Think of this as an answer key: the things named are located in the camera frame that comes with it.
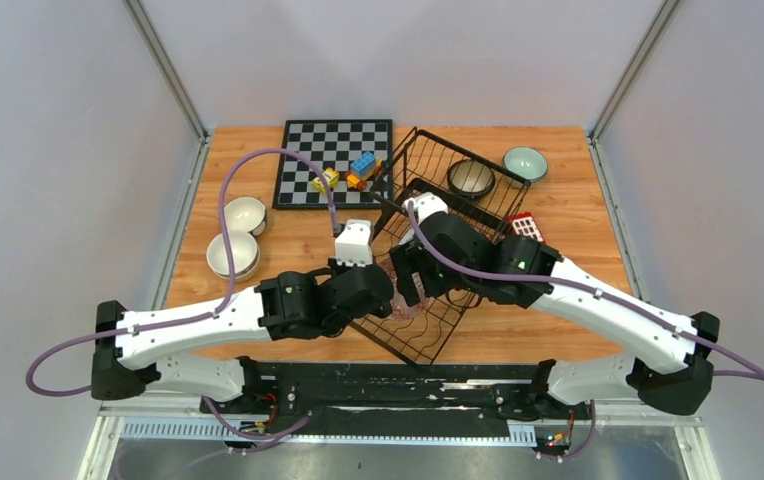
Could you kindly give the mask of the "blue white geometric bowl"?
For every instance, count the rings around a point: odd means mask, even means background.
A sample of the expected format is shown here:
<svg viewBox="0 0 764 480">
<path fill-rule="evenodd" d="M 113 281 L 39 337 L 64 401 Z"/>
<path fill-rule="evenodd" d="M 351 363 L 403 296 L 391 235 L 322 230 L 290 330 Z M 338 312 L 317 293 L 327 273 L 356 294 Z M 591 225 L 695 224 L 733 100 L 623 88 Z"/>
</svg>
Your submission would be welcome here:
<svg viewBox="0 0 764 480">
<path fill-rule="evenodd" d="M 417 318 L 423 311 L 430 307 L 433 299 L 426 296 L 422 279 L 418 273 L 412 274 L 412 280 L 416 287 L 419 301 L 415 305 L 409 306 L 404 296 L 398 290 L 397 274 L 392 261 L 390 259 L 385 259 L 380 263 L 380 267 L 388 274 L 394 287 L 394 297 L 391 301 L 392 313 L 386 318 L 386 321 L 410 321 Z"/>
</svg>

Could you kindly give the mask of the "black wire dish rack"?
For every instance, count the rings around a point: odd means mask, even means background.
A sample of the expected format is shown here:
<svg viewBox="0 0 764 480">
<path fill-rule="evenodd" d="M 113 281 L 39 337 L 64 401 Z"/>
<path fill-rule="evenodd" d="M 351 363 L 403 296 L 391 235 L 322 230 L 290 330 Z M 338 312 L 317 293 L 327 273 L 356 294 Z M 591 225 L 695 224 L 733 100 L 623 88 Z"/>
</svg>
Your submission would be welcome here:
<svg viewBox="0 0 764 480">
<path fill-rule="evenodd" d="M 475 160 L 493 171 L 495 186 L 478 202 L 459 197 L 448 187 L 447 170 L 461 160 Z M 378 265 L 390 259 L 389 251 L 411 230 L 402 208 L 407 198 L 434 193 L 447 203 L 451 214 L 496 241 L 511 232 L 508 220 L 520 210 L 531 185 L 508 171 L 502 162 L 417 128 L 390 154 L 374 181 L 370 191 L 381 204 L 381 215 L 374 226 L 371 246 Z M 404 363 L 413 367 L 430 365 L 465 313 L 482 302 L 480 296 L 465 290 L 452 290 L 432 299 L 430 307 L 413 320 L 392 322 L 368 315 L 352 326 Z"/>
</svg>

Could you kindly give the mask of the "black patterned rim bowl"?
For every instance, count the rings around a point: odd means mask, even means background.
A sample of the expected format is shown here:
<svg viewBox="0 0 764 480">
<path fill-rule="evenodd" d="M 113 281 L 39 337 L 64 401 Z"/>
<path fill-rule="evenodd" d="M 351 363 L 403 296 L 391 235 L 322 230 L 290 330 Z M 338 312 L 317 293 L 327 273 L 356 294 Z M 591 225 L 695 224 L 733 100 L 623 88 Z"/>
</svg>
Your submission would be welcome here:
<svg viewBox="0 0 764 480">
<path fill-rule="evenodd" d="M 453 193 L 454 190 L 492 191 L 496 183 L 492 169 L 475 160 L 461 160 L 452 164 L 447 170 L 446 178 Z"/>
</svg>

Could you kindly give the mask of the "white grid pattern bowl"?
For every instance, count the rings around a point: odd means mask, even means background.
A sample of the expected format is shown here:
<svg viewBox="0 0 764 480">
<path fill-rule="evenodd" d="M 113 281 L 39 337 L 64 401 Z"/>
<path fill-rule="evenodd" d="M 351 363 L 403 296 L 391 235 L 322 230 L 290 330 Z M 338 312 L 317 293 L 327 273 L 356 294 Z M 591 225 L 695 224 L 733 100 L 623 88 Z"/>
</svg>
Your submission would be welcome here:
<svg viewBox="0 0 764 480">
<path fill-rule="evenodd" d="M 514 147 L 503 156 L 503 166 L 531 183 L 542 180 L 548 172 L 545 156 L 531 147 Z"/>
</svg>

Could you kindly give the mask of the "beige floral bowl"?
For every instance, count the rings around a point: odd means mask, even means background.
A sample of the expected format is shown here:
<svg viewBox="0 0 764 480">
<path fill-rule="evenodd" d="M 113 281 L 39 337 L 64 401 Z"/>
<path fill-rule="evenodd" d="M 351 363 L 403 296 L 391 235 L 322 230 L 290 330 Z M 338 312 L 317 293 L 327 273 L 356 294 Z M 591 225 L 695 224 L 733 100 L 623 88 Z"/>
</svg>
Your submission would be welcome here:
<svg viewBox="0 0 764 480">
<path fill-rule="evenodd" d="M 243 231 L 230 231 L 228 233 L 231 260 L 234 262 L 234 272 L 243 270 L 251 265 L 258 265 L 260 250 L 254 236 Z M 229 270 L 230 256 L 224 244 L 222 234 L 215 236 L 209 243 L 205 258 L 207 265 L 212 270 L 221 272 Z"/>
<path fill-rule="evenodd" d="M 236 282 L 246 281 L 249 278 L 251 278 L 252 276 L 254 276 L 255 273 L 257 272 L 257 270 L 258 270 L 258 265 L 251 265 L 251 266 L 248 266 L 247 268 L 245 268 L 243 270 L 237 270 L 235 272 L 235 275 L 233 276 L 233 279 Z M 218 270 L 213 270 L 213 273 L 215 275 L 217 275 L 218 277 L 222 278 L 222 279 L 226 279 L 226 280 L 230 279 L 228 271 L 221 272 L 221 271 L 218 271 Z"/>
</svg>

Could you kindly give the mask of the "teal white dotted bowl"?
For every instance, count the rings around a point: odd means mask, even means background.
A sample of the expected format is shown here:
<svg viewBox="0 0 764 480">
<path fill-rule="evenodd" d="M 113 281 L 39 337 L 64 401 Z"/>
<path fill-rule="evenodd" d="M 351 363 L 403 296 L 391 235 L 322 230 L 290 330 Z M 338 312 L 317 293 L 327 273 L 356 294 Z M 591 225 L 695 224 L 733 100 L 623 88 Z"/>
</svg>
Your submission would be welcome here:
<svg viewBox="0 0 764 480">
<path fill-rule="evenodd" d="M 258 198 L 235 198 L 223 207 L 223 214 L 229 231 L 243 231 L 259 237 L 266 230 L 267 208 Z"/>
</svg>

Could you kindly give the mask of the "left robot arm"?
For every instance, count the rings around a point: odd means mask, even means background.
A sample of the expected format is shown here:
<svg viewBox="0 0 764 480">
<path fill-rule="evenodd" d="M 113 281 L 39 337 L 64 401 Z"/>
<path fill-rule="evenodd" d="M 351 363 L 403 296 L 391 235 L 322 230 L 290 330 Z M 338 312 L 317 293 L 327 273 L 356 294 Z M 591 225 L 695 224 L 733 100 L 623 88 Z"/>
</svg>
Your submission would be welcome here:
<svg viewBox="0 0 764 480">
<path fill-rule="evenodd" d="M 256 411 L 264 386 L 240 361 L 198 356 L 228 343 L 336 337 L 355 319 L 386 317 L 394 282 L 378 265 L 329 265 L 287 271 L 232 295 L 158 311 L 134 311 L 109 300 L 98 305 L 90 393 L 96 400 L 129 399 L 170 390 L 228 401 Z"/>
</svg>

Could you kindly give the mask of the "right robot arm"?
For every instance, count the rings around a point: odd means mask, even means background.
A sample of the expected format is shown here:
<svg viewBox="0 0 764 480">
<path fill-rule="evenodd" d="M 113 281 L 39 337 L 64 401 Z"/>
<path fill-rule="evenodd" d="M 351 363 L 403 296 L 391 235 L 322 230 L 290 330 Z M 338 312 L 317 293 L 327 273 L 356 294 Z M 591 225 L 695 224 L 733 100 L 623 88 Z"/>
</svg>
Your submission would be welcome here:
<svg viewBox="0 0 764 480">
<path fill-rule="evenodd" d="M 407 304 L 467 290 L 498 305 L 557 315 L 623 348 L 620 355 L 539 363 L 529 403 L 542 417 L 587 400 L 638 399 L 665 413 L 695 413 L 711 391 L 708 356 L 720 321 L 652 307 L 591 276 L 557 250 L 510 233 L 493 242 L 462 218 L 437 212 L 389 255 Z"/>
</svg>

